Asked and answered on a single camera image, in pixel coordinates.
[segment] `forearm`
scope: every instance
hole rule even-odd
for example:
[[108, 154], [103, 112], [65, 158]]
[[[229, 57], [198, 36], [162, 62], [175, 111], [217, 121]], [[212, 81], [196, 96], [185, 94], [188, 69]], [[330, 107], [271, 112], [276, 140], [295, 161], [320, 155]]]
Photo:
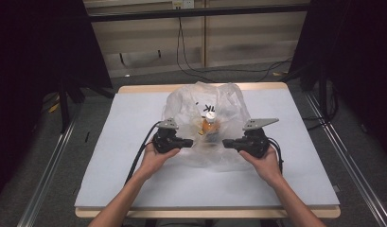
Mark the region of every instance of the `forearm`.
[[128, 214], [146, 179], [147, 177], [144, 174], [140, 174], [137, 170], [128, 183], [96, 216], [89, 226], [119, 227]]
[[281, 177], [272, 187], [294, 226], [325, 226], [299, 199], [284, 178]]

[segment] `white table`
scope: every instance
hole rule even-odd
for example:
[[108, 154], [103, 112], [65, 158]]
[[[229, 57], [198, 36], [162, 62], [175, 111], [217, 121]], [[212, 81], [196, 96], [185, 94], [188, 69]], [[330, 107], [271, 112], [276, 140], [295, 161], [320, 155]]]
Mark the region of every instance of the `white table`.
[[[170, 92], [181, 86], [183, 84], [125, 86], [119, 90], [83, 179], [75, 204], [78, 217], [94, 217], [120, 190], [138, 147], [150, 126], [161, 117], [162, 108], [159, 107], [165, 105]], [[287, 85], [241, 83], [238, 86], [244, 94], [252, 118], [280, 119], [264, 130], [282, 148], [284, 176], [293, 190], [317, 217], [338, 217], [341, 213], [338, 199]], [[128, 124], [120, 122], [126, 115], [133, 118], [136, 110], [139, 114], [148, 112], [148, 118], [152, 119], [148, 123], [132, 119], [129, 119]], [[141, 131], [132, 131], [139, 127]], [[129, 136], [136, 136], [138, 139], [132, 142], [128, 140]], [[127, 215], [128, 218], [286, 216], [272, 189], [258, 178], [253, 169], [214, 172], [181, 166], [177, 162], [172, 163], [172, 159], [145, 183]]]

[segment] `gray floor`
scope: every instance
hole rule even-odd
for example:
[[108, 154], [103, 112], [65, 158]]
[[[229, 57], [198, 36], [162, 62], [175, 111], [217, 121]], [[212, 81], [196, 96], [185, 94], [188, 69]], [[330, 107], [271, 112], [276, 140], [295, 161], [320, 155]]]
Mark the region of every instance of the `gray floor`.
[[[236, 65], [229, 68], [261, 70], [268, 67], [269, 64], [264, 63]], [[288, 65], [284, 65], [277, 71], [286, 71], [288, 67]], [[260, 80], [264, 73], [210, 72], [201, 75], [216, 82], [251, 82]], [[263, 81], [276, 81], [278, 79], [280, 78], [267, 76]], [[114, 88], [110, 91], [115, 92], [123, 85], [194, 83], [197, 80], [198, 78], [188, 76], [180, 71], [114, 78], [112, 79]], [[298, 81], [291, 81], [288, 85], [301, 115], [303, 117], [314, 115], [305, 94], [299, 88]], [[84, 170], [94, 151], [112, 101], [89, 90], [83, 92], [86, 94], [86, 101], [82, 104], [77, 125], [62, 155], [60, 165], [35, 220], [35, 226], [86, 226], [90, 221], [89, 219], [77, 218], [74, 214], [73, 204]], [[332, 122], [362, 173], [387, 208], [387, 155], [380, 148], [373, 135], [363, 132], [359, 119], [342, 101], [338, 114]], [[306, 124], [310, 127], [316, 123], [306, 122]], [[61, 115], [59, 110], [54, 113], [43, 112], [34, 132], [34, 142], [27, 157], [0, 197], [0, 226], [15, 226], [18, 223], [34, 188], [43, 175], [46, 163], [60, 136], [60, 130]], [[323, 129], [318, 128], [310, 131], [309, 134], [330, 181], [341, 190], [337, 192], [341, 202], [341, 216], [335, 219], [325, 219], [324, 222], [328, 226], [378, 226]], [[128, 220], [128, 223], [141, 226], [144, 220]], [[284, 223], [286, 226], [290, 225], [287, 220], [284, 220]]]

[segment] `aluminum rail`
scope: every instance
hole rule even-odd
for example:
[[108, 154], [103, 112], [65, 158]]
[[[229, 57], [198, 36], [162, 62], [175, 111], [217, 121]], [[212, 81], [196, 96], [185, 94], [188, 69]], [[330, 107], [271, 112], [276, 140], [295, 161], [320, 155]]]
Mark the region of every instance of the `aluminum rail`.
[[48, 162], [48, 165], [45, 168], [43, 177], [40, 179], [39, 184], [34, 191], [33, 197], [28, 202], [25, 212], [22, 214], [22, 217], [18, 223], [18, 227], [31, 227], [34, 225], [34, 221], [40, 211], [41, 206], [48, 188], [51, 185], [52, 179], [54, 177], [57, 166], [61, 160], [63, 151], [66, 148], [67, 142], [69, 141], [70, 135], [72, 134], [73, 129], [75, 128], [76, 120], [79, 118], [81, 105], [78, 104], [75, 107], [75, 113], [73, 114], [72, 120], [67, 127], [66, 131], [61, 134], [60, 139], [52, 152], [51, 159]]
[[308, 103], [311, 106], [311, 109], [318, 117], [320, 117], [320, 123], [323, 124], [323, 129], [326, 135], [331, 141], [334, 149], [337, 151], [338, 156], [341, 158], [341, 161], [343, 162], [343, 165], [352, 178], [353, 183], [358, 188], [367, 206], [376, 218], [378, 225], [381, 227], [387, 227], [387, 211], [385, 210], [381, 200], [361, 173], [361, 170], [356, 165], [355, 160], [353, 160], [348, 149], [344, 145], [341, 137], [335, 131], [334, 127], [330, 122], [325, 122], [323, 120], [323, 115], [319, 110], [320, 105], [316, 97], [311, 93], [307, 93], [306, 97], [308, 99]]
[[311, 6], [310, 4], [294, 4], [294, 5], [272, 5], [272, 6], [243, 7], [243, 8], [203, 8], [203, 9], [179, 9], [179, 10], [172, 9], [172, 10], [157, 10], [157, 11], [142, 11], [142, 12], [97, 13], [97, 14], [89, 14], [88, 20], [90, 22], [109, 22], [109, 21], [130, 21], [130, 20], [179, 18], [179, 17], [295, 12], [295, 11], [307, 11], [309, 9], [321, 9], [324, 7], [325, 6], [322, 6], [322, 7]]

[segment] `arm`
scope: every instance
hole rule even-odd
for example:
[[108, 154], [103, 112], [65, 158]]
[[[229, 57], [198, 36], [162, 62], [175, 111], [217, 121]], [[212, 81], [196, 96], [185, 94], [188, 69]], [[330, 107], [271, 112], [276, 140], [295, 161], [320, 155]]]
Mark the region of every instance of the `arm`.
[[160, 154], [155, 150], [153, 144], [148, 144], [141, 166], [134, 172], [121, 191], [99, 212], [89, 226], [119, 227], [128, 214], [134, 199], [139, 194], [143, 183], [158, 171], [168, 158], [175, 156], [178, 152], [179, 149], [176, 148], [168, 153]]
[[325, 226], [290, 188], [279, 171], [276, 151], [269, 147], [264, 157], [257, 159], [241, 150], [240, 155], [255, 167], [257, 174], [273, 188], [294, 226]]

